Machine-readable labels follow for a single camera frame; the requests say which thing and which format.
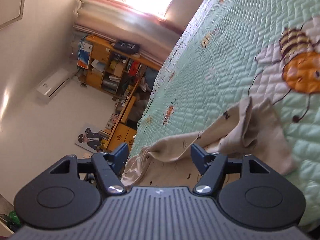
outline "air conditioner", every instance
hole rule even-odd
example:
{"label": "air conditioner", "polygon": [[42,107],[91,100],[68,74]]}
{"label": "air conditioner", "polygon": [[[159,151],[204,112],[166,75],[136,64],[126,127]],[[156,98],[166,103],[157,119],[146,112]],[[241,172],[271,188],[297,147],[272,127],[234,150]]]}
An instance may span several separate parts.
{"label": "air conditioner", "polygon": [[37,96],[49,102],[67,84],[72,75],[69,71],[60,68],[52,76],[43,81],[37,88]]}

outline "black bag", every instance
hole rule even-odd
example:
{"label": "black bag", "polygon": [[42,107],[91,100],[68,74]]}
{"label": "black bag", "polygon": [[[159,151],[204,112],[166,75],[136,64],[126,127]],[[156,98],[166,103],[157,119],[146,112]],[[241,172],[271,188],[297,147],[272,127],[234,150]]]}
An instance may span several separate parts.
{"label": "black bag", "polygon": [[126,41],[118,41],[115,45],[113,45],[113,48],[126,54],[133,55],[139,52],[140,45],[128,43]]}

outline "quilted bedspread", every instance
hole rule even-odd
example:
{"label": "quilted bedspread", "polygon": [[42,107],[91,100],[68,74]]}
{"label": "quilted bedspread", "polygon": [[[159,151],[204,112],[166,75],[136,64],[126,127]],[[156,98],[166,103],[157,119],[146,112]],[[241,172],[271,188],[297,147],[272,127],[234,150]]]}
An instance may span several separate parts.
{"label": "quilted bedspread", "polygon": [[204,0],[160,70],[131,150],[203,130],[248,95],[269,97],[299,167],[300,225],[320,218],[320,0]]}

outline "ribbed gray surface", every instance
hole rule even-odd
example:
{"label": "ribbed gray surface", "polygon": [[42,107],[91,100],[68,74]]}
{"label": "ribbed gray surface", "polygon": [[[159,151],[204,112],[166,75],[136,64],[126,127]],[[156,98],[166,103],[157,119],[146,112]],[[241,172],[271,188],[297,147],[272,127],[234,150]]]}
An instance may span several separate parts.
{"label": "ribbed gray surface", "polygon": [[108,198],[89,221],[71,229],[43,231],[24,227],[11,240],[305,240],[296,228],[257,232],[226,219],[210,198],[188,188],[134,187]]}

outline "metal screw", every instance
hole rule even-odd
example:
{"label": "metal screw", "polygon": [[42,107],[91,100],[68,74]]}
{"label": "metal screw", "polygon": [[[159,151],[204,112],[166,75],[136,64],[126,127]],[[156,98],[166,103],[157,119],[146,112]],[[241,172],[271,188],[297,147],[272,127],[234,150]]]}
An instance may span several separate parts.
{"label": "metal screw", "polygon": [[208,193],[211,191],[211,187],[207,186],[207,185],[200,185],[198,187],[196,187],[196,192],[198,193]]}
{"label": "metal screw", "polygon": [[124,188],[121,187],[120,185],[114,185],[114,186],[108,187],[108,191],[111,194],[119,194],[119,193],[122,193],[124,191]]}

